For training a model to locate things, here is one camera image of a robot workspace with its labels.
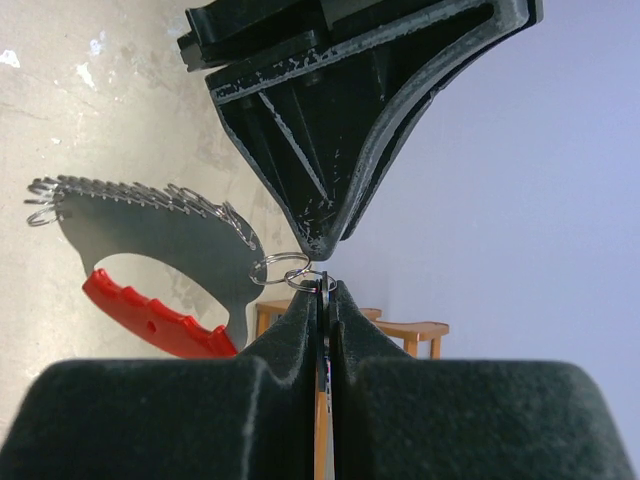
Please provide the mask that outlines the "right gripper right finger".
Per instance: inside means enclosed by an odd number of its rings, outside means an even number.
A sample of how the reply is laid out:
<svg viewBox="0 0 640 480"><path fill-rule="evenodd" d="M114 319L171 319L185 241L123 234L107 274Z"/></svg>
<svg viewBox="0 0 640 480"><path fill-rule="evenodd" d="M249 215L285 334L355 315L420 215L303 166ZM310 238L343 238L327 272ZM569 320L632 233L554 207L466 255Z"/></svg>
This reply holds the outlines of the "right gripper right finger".
<svg viewBox="0 0 640 480"><path fill-rule="evenodd" d="M335 471L340 479L631 479L605 399L553 361L416 359L332 299Z"/></svg>

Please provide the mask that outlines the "silver key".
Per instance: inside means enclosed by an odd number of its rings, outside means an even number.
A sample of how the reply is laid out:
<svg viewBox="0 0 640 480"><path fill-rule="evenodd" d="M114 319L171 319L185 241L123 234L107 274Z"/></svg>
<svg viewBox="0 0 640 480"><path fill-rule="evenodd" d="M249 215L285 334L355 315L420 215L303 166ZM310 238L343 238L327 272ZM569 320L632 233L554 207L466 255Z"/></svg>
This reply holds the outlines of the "silver key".
<svg viewBox="0 0 640 480"><path fill-rule="evenodd" d="M327 271L315 271L317 281L317 373L318 390L325 394L326 411L332 413L331 398L331 332L335 323L333 292L336 281Z"/></svg>

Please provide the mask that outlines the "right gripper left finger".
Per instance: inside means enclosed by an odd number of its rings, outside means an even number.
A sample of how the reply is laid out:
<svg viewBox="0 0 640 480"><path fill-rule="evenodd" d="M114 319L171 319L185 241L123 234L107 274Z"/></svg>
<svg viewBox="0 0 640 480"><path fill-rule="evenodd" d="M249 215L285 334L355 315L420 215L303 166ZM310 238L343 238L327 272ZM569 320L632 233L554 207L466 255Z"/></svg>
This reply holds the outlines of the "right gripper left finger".
<svg viewBox="0 0 640 480"><path fill-rule="evenodd" d="M5 479L309 479L317 299L230 359L74 360L32 384Z"/></svg>

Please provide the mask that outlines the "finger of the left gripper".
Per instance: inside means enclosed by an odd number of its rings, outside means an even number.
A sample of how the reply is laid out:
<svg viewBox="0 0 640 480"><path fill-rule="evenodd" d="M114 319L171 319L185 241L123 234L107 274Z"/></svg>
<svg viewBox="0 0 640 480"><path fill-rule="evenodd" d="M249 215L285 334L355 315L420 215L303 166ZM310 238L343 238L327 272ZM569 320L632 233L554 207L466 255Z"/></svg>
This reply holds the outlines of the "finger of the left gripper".
<svg viewBox="0 0 640 480"><path fill-rule="evenodd" d="M434 97L470 64L543 18L540 1L439 1L419 12L426 25L394 39L401 44L402 80L370 127L359 151L340 238L355 231L384 176Z"/></svg>
<svg viewBox="0 0 640 480"><path fill-rule="evenodd" d="M354 1L327 41L278 58L256 55L206 79L221 124L282 208L301 250L331 257L352 207L367 133L409 74L394 39L426 25L439 1Z"/></svg>

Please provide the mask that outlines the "red grey key holder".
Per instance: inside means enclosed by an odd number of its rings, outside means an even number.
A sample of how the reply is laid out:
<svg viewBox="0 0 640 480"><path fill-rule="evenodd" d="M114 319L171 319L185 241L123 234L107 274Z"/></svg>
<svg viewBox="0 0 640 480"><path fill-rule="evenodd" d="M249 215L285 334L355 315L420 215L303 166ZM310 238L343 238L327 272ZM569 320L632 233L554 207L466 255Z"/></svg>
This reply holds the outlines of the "red grey key holder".
<svg viewBox="0 0 640 480"><path fill-rule="evenodd" d="M179 358L235 356L248 340L246 307L272 282L269 265L300 261L292 278L311 269L303 253L266 255L230 203L214 204L186 187L59 175L36 178L27 189L29 203L38 208L28 225L60 225L83 262L82 289L91 302L129 332ZM192 316L118 285L98 264L120 254L154 259L190 278L224 307L227 323L208 330Z"/></svg>

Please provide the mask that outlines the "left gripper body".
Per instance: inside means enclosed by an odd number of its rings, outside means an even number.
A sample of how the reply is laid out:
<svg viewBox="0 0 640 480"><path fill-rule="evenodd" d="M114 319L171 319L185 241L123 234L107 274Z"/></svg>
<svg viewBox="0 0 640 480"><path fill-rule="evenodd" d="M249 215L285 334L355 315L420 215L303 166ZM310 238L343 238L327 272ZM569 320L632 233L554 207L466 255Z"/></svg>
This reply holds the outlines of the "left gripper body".
<svg viewBox="0 0 640 480"><path fill-rule="evenodd" d="M270 51L280 58L324 44L349 14L348 1L218 0L185 11L190 30L177 44L189 72Z"/></svg>

